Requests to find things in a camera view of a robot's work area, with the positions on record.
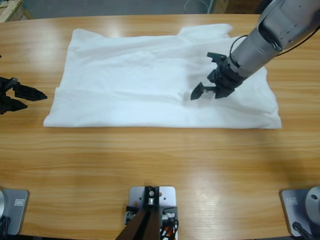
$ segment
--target white cloth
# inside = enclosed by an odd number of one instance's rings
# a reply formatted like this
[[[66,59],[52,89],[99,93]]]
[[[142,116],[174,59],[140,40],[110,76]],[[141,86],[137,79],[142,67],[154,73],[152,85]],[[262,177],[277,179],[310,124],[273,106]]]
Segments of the white cloth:
[[[190,100],[199,82],[210,85],[207,76],[217,67],[207,53],[229,55],[231,29],[213,24],[118,38],[74,30],[44,126],[281,128],[265,68],[228,97]]]

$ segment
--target gray robot arm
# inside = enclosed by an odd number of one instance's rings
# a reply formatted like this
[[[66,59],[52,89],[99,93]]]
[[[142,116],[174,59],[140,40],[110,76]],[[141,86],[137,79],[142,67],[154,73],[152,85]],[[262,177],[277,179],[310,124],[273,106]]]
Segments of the gray robot arm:
[[[227,57],[208,53],[217,68],[208,80],[214,87],[200,83],[191,100],[204,92],[215,98],[229,96],[244,80],[258,71],[283,50],[297,45],[320,28],[320,0],[273,0],[261,14],[257,27]]]

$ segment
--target black wire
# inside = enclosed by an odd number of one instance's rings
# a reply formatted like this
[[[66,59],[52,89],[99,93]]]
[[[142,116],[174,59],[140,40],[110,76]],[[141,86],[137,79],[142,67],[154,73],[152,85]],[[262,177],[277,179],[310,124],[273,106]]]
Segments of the black wire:
[[[175,220],[165,226],[162,226],[162,229],[161,229],[161,232],[160,232],[160,239],[161,240],[164,240],[165,238],[168,238],[168,240],[175,240],[175,237],[176,237],[176,233],[178,231],[178,227],[179,227],[179,221],[178,220]],[[171,231],[172,229],[172,233],[171,233],[171,236],[167,236],[167,234]]]
[[[296,49],[296,48],[299,47],[301,44],[303,44],[303,43],[305,43],[307,40],[309,40],[313,35],[315,35],[316,32],[318,32],[319,29],[320,29],[320,25],[319,25],[319,26],[314,30],[314,32],[311,33],[305,40],[303,40],[303,41],[300,42],[299,44],[295,45],[294,47],[290,48],[288,51],[285,51],[285,52],[282,52],[282,53],[278,54],[277,57],[278,57],[278,56],[281,56],[281,55],[283,55],[283,54],[286,54],[286,53],[292,51],[293,49]]]
[[[234,40],[234,42],[232,43],[232,45],[231,45],[231,47],[230,47],[229,56],[230,56],[231,62],[232,62],[234,65],[237,65],[237,63],[232,59],[232,56],[231,56],[232,48],[234,47],[235,43],[236,43],[239,39],[242,39],[242,38],[244,38],[244,37],[248,37],[248,35],[243,35],[243,36],[238,37],[236,40]]]
[[[10,217],[3,216],[0,218],[0,239],[7,237],[9,224]]]

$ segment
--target wooden table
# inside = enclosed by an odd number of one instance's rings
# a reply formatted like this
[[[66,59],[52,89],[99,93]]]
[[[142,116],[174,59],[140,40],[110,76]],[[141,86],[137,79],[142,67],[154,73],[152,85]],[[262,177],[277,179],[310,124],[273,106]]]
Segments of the wooden table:
[[[0,186],[28,189],[22,234],[113,240],[132,186],[176,188],[182,240],[288,235],[280,190],[320,184],[320,35],[267,65],[283,128],[44,128],[72,31],[109,37],[174,35],[257,15],[101,16],[0,24],[0,76],[47,100],[0,116]]]

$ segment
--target label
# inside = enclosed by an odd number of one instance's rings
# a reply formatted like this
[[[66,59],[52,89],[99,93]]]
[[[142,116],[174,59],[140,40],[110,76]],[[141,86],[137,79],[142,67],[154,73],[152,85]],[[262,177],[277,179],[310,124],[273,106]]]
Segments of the label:
[[[23,207],[25,205],[25,200],[24,199],[16,199],[14,201],[15,206]]]
[[[286,199],[286,202],[289,204],[289,205],[297,205],[298,204],[298,201],[297,201],[297,198],[296,197],[288,197]]]

